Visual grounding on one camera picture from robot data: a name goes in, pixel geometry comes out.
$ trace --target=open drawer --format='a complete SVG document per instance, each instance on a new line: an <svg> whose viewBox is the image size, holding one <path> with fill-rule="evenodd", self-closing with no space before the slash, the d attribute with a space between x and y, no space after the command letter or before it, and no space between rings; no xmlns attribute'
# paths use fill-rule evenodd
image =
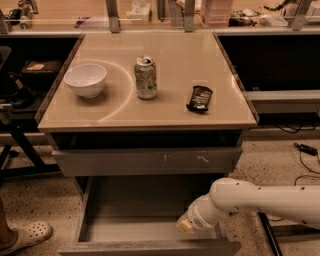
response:
<svg viewBox="0 0 320 256"><path fill-rule="evenodd" d="M66 176L232 172L241 147L54 150Z"/></svg>
<svg viewBox="0 0 320 256"><path fill-rule="evenodd" d="M90 178L75 242L61 255L234 255L241 247L223 226L183 234L177 219L209 191L214 175L148 175Z"/></svg>

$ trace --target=shoe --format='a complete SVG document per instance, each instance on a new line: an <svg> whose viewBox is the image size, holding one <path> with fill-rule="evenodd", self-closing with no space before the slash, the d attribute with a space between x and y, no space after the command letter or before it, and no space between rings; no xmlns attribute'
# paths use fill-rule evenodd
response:
<svg viewBox="0 0 320 256"><path fill-rule="evenodd" d="M8 255L24 247L29 247L47 240L52 234L52 227L46 222L35 222L21 229L13 229L18 233L16 243L3 251L0 251L0 256Z"/></svg>

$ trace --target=terrazzo floor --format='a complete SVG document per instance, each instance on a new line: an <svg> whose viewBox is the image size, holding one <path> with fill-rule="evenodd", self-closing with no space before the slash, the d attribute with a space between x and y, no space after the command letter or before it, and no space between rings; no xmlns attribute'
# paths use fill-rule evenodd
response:
<svg viewBox="0 0 320 256"><path fill-rule="evenodd" d="M54 163L51 147L46 144L45 138L41 134L32 134L29 138L43 160L46 163ZM279 129L252 130L245 139L243 154L230 177L261 186L293 185L298 176L308 174L293 143L304 143L319 149L319 138L319 130L300 131L296 134ZM12 145L14 142L6 135L1 135L0 147L5 144ZM14 146L13 149L20 154L11 159L7 166L30 165L30 161L19 147ZM303 159L309 166L320 171L316 157L303 155ZM320 179L301 179L299 184L320 184ZM49 222L54 229L49 240L13 255L59 255L58 250L61 246L72 244L82 204L82 197L73 178L61 174L10 178L3 179L1 185L0 196L4 201L7 220L11 227L43 220ZM237 256L273 255L257 213L243 213L224 224L229 241L241 242ZM279 244L285 256L320 255L320 235L303 239L282 239Z"/></svg>

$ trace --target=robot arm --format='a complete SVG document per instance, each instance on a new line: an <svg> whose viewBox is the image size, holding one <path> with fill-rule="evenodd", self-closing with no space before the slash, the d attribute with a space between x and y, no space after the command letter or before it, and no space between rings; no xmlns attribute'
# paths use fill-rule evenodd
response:
<svg viewBox="0 0 320 256"><path fill-rule="evenodd" d="M245 211L272 214L320 229L320 186L255 186L222 178L189 206L177 228L183 233L207 231Z"/></svg>

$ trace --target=soda can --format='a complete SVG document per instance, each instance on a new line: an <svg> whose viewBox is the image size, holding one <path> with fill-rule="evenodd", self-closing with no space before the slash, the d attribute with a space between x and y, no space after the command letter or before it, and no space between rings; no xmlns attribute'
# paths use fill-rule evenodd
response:
<svg viewBox="0 0 320 256"><path fill-rule="evenodd" d="M137 96L141 99L151 99L157 95L156 63L149 56L137 58L134 66L136 76Z"/></svg>

